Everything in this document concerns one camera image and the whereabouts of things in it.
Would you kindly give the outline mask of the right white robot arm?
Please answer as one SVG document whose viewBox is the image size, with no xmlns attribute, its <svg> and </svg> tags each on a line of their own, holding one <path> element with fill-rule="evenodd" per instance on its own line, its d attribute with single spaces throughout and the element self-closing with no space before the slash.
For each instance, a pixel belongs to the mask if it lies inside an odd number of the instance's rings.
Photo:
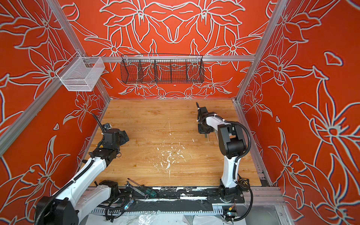
<svg viewBox="0 0 360 225">
<path fill-rule="evenodd" d="M 220 179 L 219 196 L 224 202 L 232 201 L 240 192 L 250 191 L 249 181 L 238 176 L 241 159 L 251 149 L 251 135 L 237 121 L 228 121 L 206 107 L 197 106 L 198 133 L 217 134 L 218 145 L 224 156 L 223 174 Z"/>
</svg>

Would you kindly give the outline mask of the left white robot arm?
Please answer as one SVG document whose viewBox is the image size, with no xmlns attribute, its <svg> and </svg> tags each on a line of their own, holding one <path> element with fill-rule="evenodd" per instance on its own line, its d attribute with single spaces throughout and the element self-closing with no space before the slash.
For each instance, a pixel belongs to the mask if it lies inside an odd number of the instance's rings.
<svg viewBox="0 0 360 225">
<path fill-rule="evenodd" d="M 84 167 L 77 172 L 60 190 L 50 197 L 43 197 L 36 205 L 36 225 L 78 225 L 95 208 L 105 209 L 107 212 L 124 211 L 129 207 L 131 198 L 126 199 L 122 206 L 106 206 L 102 203 L 116 202 L 123 195 L 115 181 L 103 181 L 89 194 L 85 191 L 95 178 L 104 171 L 120 153 L 120 146 L 129 141 L 124 130 L 112 128 L 109 123 L 99 124 L 102 139 L 95 150 L 89 153 L 90 158 Z"/>
</svg>

